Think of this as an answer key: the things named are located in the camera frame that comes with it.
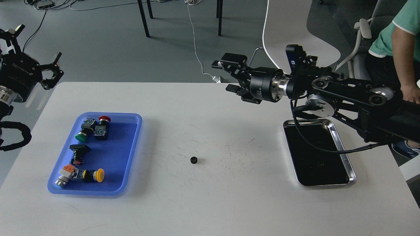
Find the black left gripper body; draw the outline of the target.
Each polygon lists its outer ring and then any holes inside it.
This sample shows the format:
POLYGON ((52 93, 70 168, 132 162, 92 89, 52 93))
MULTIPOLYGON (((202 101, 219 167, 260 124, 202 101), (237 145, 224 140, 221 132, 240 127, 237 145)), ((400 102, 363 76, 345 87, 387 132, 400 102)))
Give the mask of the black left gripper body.
POLYGON ((37 65, 38 61, 25 53, 3 55, 0 85, 18 94, 15 102, 26 102, 33 88, 42 80, 42 72, 37 65))

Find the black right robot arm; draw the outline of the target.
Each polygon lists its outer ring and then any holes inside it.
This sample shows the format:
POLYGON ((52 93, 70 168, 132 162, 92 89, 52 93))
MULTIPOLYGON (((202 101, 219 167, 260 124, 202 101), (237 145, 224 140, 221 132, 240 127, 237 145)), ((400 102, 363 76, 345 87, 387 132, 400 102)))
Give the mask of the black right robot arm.
POLYGON ((298 117, 333 117, 355 129, 370 145, 350 150, 363 151, 400 140, 419 142, 419 104, 405 101, 400 90, 369 80, 345 77, 331 67, 316 66, 317 57, 308 56, 300 45, 285 49, 291 74, 282 69, 248 66, 247 57, 225 53, 212 67, 237 79, 239 85, 226 90, 248 103, 277 103, 290 99, 295 125, 298 117))

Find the person's hand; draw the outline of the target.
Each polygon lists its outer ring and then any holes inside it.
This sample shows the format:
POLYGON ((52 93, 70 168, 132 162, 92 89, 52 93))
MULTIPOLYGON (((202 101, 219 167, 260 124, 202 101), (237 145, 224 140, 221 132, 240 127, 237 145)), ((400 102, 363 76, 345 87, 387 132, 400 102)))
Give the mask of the person's hand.
POLYGON ((406 84, 400 87, 403 100, 420 104, 420 89, 416 84, 406 84))

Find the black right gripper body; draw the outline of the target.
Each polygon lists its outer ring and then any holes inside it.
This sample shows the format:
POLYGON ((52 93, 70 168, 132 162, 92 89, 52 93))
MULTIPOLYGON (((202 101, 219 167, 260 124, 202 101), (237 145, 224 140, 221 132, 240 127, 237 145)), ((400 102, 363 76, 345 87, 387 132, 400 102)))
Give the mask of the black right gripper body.
POLYGON ((259 100, 277 103, 286 96, 286 88, 290 78, 282 69, 257 67, 249 72, 251 76, 250 92, 259 100))

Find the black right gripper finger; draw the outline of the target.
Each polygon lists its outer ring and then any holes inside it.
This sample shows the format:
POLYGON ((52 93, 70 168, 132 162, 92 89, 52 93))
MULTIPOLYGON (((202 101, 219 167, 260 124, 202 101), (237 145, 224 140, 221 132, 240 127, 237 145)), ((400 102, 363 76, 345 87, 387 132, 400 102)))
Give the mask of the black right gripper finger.
POLYGON ((227 85, 225 90, 235 93, 236 95, 241 97, 241 100, 247 103, 260 104, 262 101, 257 98, 254 98, 246 87, 240 87, 238 85, 229 84, 227 85))
POLYGON ((214 60, 211 67, 228 72, 242 86, 250 85, 253 68, 247 65, 246 55, 225 53, 221 59, 214 60))

